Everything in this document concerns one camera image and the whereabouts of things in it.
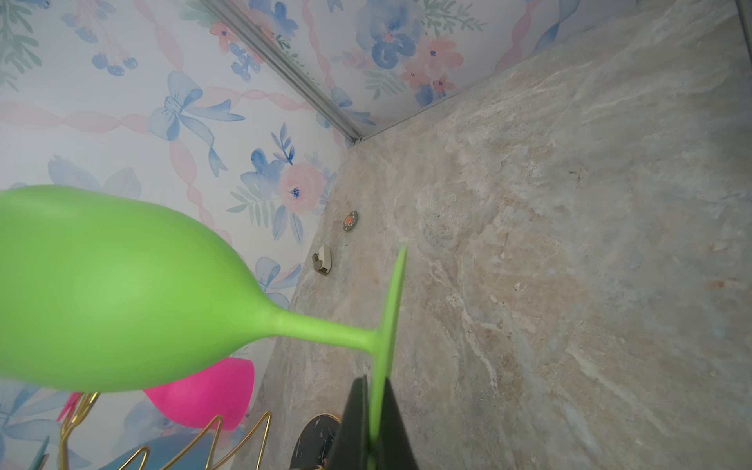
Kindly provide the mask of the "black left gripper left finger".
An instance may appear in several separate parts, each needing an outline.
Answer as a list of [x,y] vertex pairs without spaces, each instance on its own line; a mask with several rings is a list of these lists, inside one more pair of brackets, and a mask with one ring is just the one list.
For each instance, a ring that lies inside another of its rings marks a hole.
[[368,383],[365,376],[352,382],[327,470],[366,470],[368,466]]

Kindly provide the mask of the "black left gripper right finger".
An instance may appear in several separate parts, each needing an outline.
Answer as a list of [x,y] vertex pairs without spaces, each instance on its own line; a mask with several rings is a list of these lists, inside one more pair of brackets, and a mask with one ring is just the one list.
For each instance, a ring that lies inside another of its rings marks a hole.
[[378,470],[418,470],[389,378],[385,383],[375,462]]

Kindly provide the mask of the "green wine glass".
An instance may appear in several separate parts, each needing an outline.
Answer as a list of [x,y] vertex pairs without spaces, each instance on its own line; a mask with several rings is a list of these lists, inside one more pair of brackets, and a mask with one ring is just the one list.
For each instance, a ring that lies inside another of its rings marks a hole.
[[169,208],[67,186],[1,195],[1,374],[80,393],[144,390],[200,372],[256,340],[289,337],[370,354],[356,436],[335,450],[386,465],[407,253],[372,330],[291,313],[215,231]]

